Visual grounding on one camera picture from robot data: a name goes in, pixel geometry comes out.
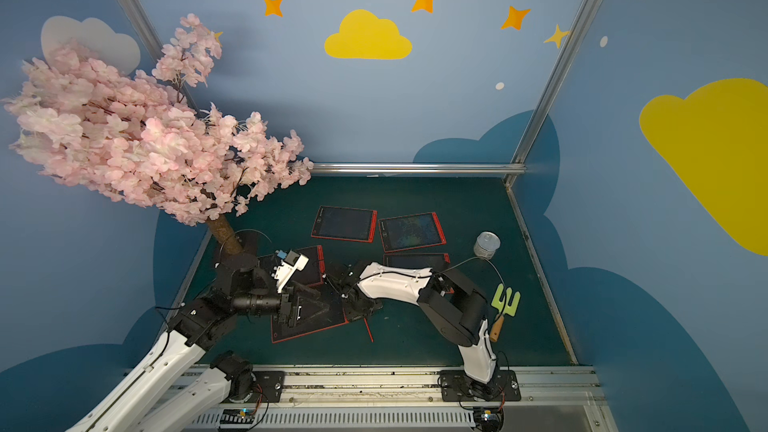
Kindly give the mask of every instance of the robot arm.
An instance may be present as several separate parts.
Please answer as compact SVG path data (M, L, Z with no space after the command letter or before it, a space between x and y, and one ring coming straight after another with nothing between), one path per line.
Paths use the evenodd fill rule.
M68 432L123 432L139 421L160 396L205 350L187 345L187 338L169 331L90 414Z
M201 382L144 418L189 366L235 328L238 314L276 314L282 322L290 320L294 315L294 289L286 283L295 270L303 268L307 258L295 252L283 255L281 266L285 267L278 268L276 274L280 276L275 280L270 280L251 254L234 255L218 264L210 292L184 305L170 321L168 332L160 336L139 365L68 432L127 432L140 420L142 425L136 430L181 430L188 425L188 417L192 420L203 407L221 402L235 388L241 388L250 378L250 364L226 356L213 364ZM245 378L241 377L243 368L248 369Z
M250 362L231 351L217 357L195 382L147 415L134 432L180 432L202 410L227 398L248 399L254 388Z
M357 273L342 275L346 305L364 308L366 298L390 298L420 307L440 334L458 346L464 371L480 384L488 384L496 369L496 356L488 337L487 303L477 286L456 269L433 274L430 268L410 270L376 262Z

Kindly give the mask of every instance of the orange star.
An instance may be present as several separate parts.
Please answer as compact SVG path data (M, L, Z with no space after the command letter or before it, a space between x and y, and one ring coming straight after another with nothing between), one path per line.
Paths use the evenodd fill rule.
M283 13L280 12L281 2L283 2L283 0L264 0L264 4L266 4L266 11L264 12L264 15L277 15L282 17Z
M504 25L502 25L502 30L506 29L507 27L514 27L515 29L520 30L520 27L523 26L523 19L525 18L525 15L530 11L531 9L517 10L514 7L509 7L509 16L504 22Z
M433 1L434 0L416 0L416 3L413 5L413 8L411 9L411 12L416 12L417 10L426 10L431 14Z

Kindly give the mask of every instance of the drawing tablet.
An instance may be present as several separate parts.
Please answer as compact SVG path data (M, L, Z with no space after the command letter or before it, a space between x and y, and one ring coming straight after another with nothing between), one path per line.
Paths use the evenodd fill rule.
M293 318L295 326L281 324L276 315L272 316L270 330L273 344L349 323L344 315L341 295L333 287L323 284L314 289L320 292L319 296L302 292L296 294L296 303L300 307L296 307L297 316Z
M295 249L294 252L298 254L304 254L310 260L303 270L297 270L291 275L290 280L296 281L307 287L314 287L322 283L322 275L326 273L326 262L322 257L322 246L313 245L312 247L304 247ZM280 260L275 254L262 255L258 257L259 266L267 273L273 274L275 267L280 264Z
M321 206L317 211L312 236L354 242L373 242L376 211L364 208Z
M382 236L384 252L446 243L446 236L443 235L440 221L434 212L383 218L379 220L379 233Z
M426 268L442 272L451 263L448 254L384 254L384 265L397 268Z

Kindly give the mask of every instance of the tree trunk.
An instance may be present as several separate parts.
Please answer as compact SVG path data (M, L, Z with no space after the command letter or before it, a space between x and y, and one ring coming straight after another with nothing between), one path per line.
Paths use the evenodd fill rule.
M210 233L216 237L219 245L224 245L224 251L227 254L235 255L243 251L243 246L235 237L235 230L232 229L224 215L219 216L216 220L206 220L205 223L208 225Z

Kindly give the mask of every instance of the yellow cloud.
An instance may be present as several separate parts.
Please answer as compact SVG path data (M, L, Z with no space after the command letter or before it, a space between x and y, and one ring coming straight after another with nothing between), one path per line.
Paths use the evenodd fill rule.
M768 255L768 87L727 79L659 96L640 128L728 235Z
M337 59L402 59L412 48L394 22L379 19L368 10L347 14L339 33L326 39L326 53Z

